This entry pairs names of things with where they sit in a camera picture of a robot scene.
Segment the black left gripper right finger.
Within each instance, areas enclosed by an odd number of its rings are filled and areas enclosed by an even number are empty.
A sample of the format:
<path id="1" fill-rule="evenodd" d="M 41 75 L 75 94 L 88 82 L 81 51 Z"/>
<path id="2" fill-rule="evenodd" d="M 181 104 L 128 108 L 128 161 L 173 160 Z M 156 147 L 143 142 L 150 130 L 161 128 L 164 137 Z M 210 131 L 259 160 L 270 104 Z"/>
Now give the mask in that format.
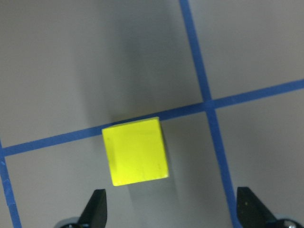
<path id="1" fill-rule="evenodd" d="M 277 219 L 249 187 L 237 188 L 237 218 L 243 228 L 275 228 Z"/>

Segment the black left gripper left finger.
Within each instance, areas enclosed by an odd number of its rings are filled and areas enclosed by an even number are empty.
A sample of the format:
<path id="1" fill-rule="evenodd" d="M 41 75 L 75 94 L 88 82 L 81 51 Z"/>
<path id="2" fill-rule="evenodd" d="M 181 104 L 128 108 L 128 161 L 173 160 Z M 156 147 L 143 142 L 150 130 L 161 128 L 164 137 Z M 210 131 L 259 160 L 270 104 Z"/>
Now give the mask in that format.
<path id="1" fill-rule="evenodd" d="M 78 224 L 82 228 L 105 228 L 107 223 L 106 190 L 95 190 L 82 212 Z"/>

